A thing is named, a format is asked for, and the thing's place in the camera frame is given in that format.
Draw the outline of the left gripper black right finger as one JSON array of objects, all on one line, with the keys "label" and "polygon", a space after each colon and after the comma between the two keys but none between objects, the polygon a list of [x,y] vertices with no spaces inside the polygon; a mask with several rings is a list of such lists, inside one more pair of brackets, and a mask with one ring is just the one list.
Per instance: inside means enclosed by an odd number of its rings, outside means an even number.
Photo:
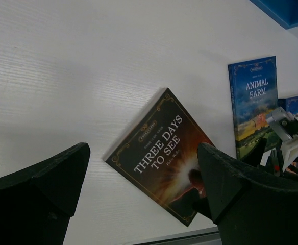
[{"label": "left gripper black right finger", "polygon": [[223,244],[298,244],[298,175],[275,176],[208,143],[197,157],[206,196],[193,207]]}]

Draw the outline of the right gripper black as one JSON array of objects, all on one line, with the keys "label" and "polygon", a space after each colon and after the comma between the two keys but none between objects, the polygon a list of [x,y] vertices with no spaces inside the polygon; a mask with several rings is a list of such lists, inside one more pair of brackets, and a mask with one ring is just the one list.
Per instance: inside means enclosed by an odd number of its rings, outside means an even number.
[{"label": "right gripper black", "polygon": [[260,164],[266,145],[267,139],[263,137],[260,138],[257,144],[240,161],[252,167],[259,168],[260,170],[276,177],[298,182],[298,166],[291,163],[288,167],[285,167],[285,170],[283,170],[285,162],[281,150],[272,150],[266,164],[264,166]]}]

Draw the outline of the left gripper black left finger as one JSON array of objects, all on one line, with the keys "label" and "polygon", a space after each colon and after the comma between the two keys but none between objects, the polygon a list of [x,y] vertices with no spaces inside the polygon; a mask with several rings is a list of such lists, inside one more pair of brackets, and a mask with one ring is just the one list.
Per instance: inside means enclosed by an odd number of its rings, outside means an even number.
[{"label": "left gripper black left finger", "polygon": [[0,244],[63,244],[90,158],[87,143],[0,178]]}]

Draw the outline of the Animal Farm book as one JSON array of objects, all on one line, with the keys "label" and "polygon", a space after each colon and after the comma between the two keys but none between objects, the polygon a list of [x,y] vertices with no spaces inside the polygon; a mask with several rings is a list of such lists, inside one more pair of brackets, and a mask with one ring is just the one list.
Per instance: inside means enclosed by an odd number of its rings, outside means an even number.
[{"label": "Animal Farm book", "polygon": [[267,123],[278,107],[276,56],[228,65],[236,157],[244,158],[260,138],[265,152],[276,147],[279,137]]}]

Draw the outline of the Three Days to See book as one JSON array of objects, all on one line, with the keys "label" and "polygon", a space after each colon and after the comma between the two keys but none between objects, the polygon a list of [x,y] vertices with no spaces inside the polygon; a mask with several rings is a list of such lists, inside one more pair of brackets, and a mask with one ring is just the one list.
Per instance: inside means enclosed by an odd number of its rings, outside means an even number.
[{"label": "Three Days to See book", "polygon": [[189,226],[193,203],[204,198],[197,147],[211,140],[169,88],[144,106],[103,160]]}]

